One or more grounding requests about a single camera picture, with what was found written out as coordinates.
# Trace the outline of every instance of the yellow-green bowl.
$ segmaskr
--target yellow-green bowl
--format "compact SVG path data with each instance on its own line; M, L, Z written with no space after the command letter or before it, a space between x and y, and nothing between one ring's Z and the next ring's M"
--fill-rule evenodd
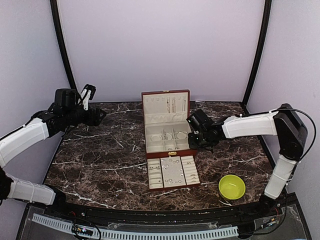
M227 200L242 198L246 192L245 182L236 175L226 175L219 181L221 196Z

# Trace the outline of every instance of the dark marble surface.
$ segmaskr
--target dark marble surface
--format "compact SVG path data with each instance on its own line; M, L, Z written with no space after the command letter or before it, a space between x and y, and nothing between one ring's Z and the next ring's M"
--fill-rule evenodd
M142 104L95 103L107 112L100 126L79 125L67 134L48 170L46 184L66 193L70 203L122 210L173 211L225 207L255 202L272 168L257 137L220 142L214 153L195 158L201 186L150 192ZM238 103L191 103L218 119L239 114ZM239 200L219 195L221 177L235 174L246 184Z

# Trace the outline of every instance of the open jewelry box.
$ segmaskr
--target open jewelry box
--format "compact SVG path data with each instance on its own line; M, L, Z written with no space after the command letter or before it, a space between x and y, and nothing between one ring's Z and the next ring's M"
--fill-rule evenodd
M188 144L190 91L143 92L142 104L149 188L199 185L197 150Z

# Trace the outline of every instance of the robotic arm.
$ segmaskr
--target robotic arm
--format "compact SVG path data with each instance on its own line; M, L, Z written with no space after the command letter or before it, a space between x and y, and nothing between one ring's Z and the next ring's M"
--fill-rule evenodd
M32 145L65 132L70 126L98 126L106 113L89 107L96 88L87 84L81 95L74 89L58 89L48 110L35 113L23 126L0 138L0 200L7 198L52 205L56 193L46 185L35 184L6 174L3 168Z
M267 213L276 204L276 199L292 177L300 161L308 131L289 104L282 104L277 110L263 114L230 116L214 122L201 109L194 112L187 121L194 129L189 133L191 149L213 148L221 140L242 136L273 135L280 145L279 158L271 178L259 200L259 211Z

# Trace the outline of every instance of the black pole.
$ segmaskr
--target black pole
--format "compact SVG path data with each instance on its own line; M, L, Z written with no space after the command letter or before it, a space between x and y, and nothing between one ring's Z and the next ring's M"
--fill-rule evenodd
M71 66L70 66L70 62L69 62L69 58L68 58L68 54L67 54L64 35L62 32L62 28L61 28L57 0L50 0L50 4L51 4L51 11L52 11L52 18L53 18L53 23L54 23L54 28L55 28L55 34L56 34L56 38L58 40L60 54L62 57L65 73L68 78L70 88L77 90L76 82L75 82L74 76L72 74L72 70L71 70Z
M245 94L244 94L244 97L242 100L242 104L245 107L248 104L248 101L249 101L249 98L250 98L250 95L251 95L251 92L254 87L256 77L257 77L257 72L258 72L262 52L263 52L264 45L265 45L267 30L268 30L268 23L269 23L270 12L271 12L271 3L272 3L272 0L265 0L265 3L264 3L264 10L263 10L263 17L262 17L262 24L261 24L258 45L256 47L256 52L255 52L255 56L254 56L254 61L253 61L249 81L246 86Z

